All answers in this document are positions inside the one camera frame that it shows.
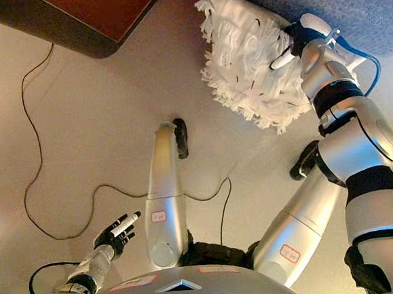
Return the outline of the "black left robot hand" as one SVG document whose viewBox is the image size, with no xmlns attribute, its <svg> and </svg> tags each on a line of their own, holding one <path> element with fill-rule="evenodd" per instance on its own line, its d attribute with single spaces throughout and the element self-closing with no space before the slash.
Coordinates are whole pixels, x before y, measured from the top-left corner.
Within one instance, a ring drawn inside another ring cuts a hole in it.
<svg viewBox="0 0 393 294">
<path fill-rule="evenodd" d="M 94 249 L 108 245 L 113 249 L 113 259 L 120 257 L 126 244 L 131 238 L 135 237 L 135 233 L 132 230 L 134 229 L 134 223 L 140 217 L 140 211 L 136 211 L 130 215 L 123 214 L 99 233 L 94 241 Z"/>
</svg>

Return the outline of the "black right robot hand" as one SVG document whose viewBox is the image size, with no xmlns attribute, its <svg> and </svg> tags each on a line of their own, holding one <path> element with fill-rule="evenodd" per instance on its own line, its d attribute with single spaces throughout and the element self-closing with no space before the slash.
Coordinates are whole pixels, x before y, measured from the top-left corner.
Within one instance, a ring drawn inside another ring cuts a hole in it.
<svg viewBox="0 0 393 294">
<path fill-rule="evenodd" d="M 297 56 L 301 56 L 304 47 L 314 39 L 325 39 L 332 31 L 323 19 L 311 13 L 304 13 L 296 22 L 283 29 L 289 36 L 289 44 L 279 57 L 269 65 L 271 70 L 278 70 Z"/>
</svg>

